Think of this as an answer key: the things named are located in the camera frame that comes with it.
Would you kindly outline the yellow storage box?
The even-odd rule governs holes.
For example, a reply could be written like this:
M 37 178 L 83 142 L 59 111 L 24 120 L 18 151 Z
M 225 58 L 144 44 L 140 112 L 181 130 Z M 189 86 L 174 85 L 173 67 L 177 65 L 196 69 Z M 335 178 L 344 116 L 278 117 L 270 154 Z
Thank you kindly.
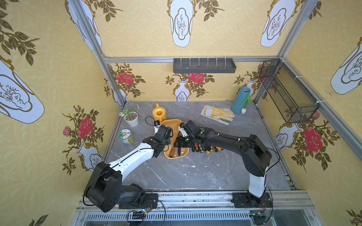
M 176 139 L 182 135 L 180 134 L 179 130 L 178 130 L 178 127 L 180 126 L 180 124 L 182 123 L 181 120 L 179 119 L 172 119 L 172 120 L 166 120 L 166 121 L 163 121 L 162 122 L 162 125 L 166 125 L 168 127 L 171 127 L 173 129 L 173 137 L 170 139 L 171 141 L 171 144 L 169 146 L 166 146 L 164 148 L 165 152 L 164 152 L 164 155 L 166 158 L 168 159 L 177 159 L 177 158 L 182 158 L 182 157 L 185 157 L 188 155 L 189 153 L 189 148 L 181 148 L 181 155 L 178 156 L 177 154 L 177 149 L 178 147 L 176 147 L 175 145 L 177 145 L 177 141 Z M 175 146 L 176 147 L 176 150 L 175 150 L 175 154 L 174 154 L 174 157 L 173 158 L 170 158 L 169 157 L 169 153 L 172 149 L 172 147 Z

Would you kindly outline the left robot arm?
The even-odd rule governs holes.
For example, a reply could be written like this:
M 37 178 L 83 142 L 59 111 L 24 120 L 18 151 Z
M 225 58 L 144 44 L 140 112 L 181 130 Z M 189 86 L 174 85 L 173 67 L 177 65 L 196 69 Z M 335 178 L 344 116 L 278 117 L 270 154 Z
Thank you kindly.
M 163 152 L 173 137 L 171 127 L 161 125 L 155 135 L 142 141 L 134 150 L 111 163 L 96 165 L 84 190 L 83 198 L 88 198 L 90 206 L 108 212 L 117 204 L 131 204 L 141 207 L 145 200 L 145 190 L 137 184 L 123 185 L 124 179 L 138 166 Z

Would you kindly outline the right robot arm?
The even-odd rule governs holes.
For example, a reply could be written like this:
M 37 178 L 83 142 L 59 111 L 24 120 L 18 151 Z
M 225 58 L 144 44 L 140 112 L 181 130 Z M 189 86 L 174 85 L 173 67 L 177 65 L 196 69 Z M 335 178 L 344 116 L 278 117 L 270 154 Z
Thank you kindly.
M 266 191 L 266 174 L 270 168 L 272 154 L 258 136 L 238 137 L 216 132 L 212 128 L 197 126 L 193 121 L 182 122 L 178 127 L 179 147 L 191 148 L 196 152 L 217 152 L 225 149 L 242 157 L 249 172 L 249 187 L 245 194 L 234 197 L 235 206 L 245 202 L 250 207 L 266 205 L 271 201 Z

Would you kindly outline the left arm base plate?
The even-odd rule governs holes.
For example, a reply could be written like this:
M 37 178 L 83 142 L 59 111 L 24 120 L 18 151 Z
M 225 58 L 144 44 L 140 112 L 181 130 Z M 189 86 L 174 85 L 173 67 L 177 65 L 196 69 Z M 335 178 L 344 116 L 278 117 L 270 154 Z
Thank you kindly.
M 158 194 L 157 193 L 146 193 L 139 197 L 131 197 L 126 199 L 125 197 L 119 200 L 119 209 L 145 209 L 150 207 L 156 209 L 158 205 Z

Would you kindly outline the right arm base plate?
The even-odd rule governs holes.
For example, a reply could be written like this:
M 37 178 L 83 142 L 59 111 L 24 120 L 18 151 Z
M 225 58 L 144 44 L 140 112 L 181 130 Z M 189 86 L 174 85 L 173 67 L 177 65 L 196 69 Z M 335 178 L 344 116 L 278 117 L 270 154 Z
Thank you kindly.
M 264 192 L 261 197 L 252 195 L 249 191 L 233 193 L 231 202 L 235 208 L 271 208 L 272 198 L 269 193 Z

